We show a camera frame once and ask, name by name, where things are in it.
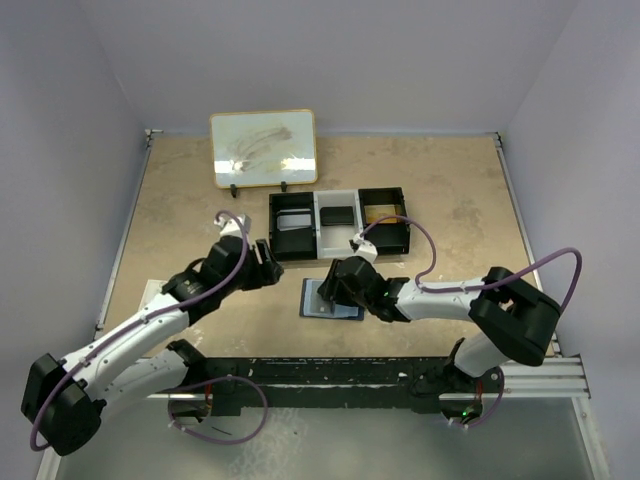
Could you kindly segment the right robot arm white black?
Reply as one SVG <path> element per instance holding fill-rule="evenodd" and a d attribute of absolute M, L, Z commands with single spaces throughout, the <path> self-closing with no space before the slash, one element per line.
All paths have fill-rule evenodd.
<path fill-rule="evenodd" d="M 418 284 L 385 278 L 360 256 L 335 260 L 318 288 L 327 302 L 358 306 L 387 322 L 442 319 L 475 324 L 479 333 L 462 340 L 445 366 L 446 383 L 467 391 L 487 371 L 508 361 L 537 367 L 561 316 L 551 297 L 503 267 L 460 282 Z"/>

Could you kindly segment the blue leather card holder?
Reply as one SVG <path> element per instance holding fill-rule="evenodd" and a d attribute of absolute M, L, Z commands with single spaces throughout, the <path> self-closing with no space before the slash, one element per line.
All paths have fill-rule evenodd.
<path fill-rule="evenodd" d="M 364 309 L 324 300 L 318 293 L 320 279 L 305 278 L 302 283 L 299 314 L 306 318 L 362 321 Z"/>

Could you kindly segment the silver grey credit card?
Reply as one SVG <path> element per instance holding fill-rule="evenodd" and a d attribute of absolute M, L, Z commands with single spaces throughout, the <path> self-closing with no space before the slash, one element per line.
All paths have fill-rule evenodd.
<path fill-rule="evenodd" d="M 311 317 L 332 318 L 335 313 L 333 302 L 323 300 L 317 293 L 318 287 L 322 284 L 320 280 L 310 279 L 307 282 L 307 296 L 303 312 Z"/>

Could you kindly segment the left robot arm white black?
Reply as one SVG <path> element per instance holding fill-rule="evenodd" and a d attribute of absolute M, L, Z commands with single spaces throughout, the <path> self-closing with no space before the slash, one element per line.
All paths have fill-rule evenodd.
<path fill-rule="evenodd" d="M 30 447 L 66 456 L 88 443 L 118 408 L 160 391 L 194 392 L 214 381 L 209 359 L 176 334 L 237 291 L 275 285 L 283 274 L 263 239 L 223 235 L 207 256 L 172 276 L 151 301 L 103 337 L 30 367 L 22 414 Z"/>

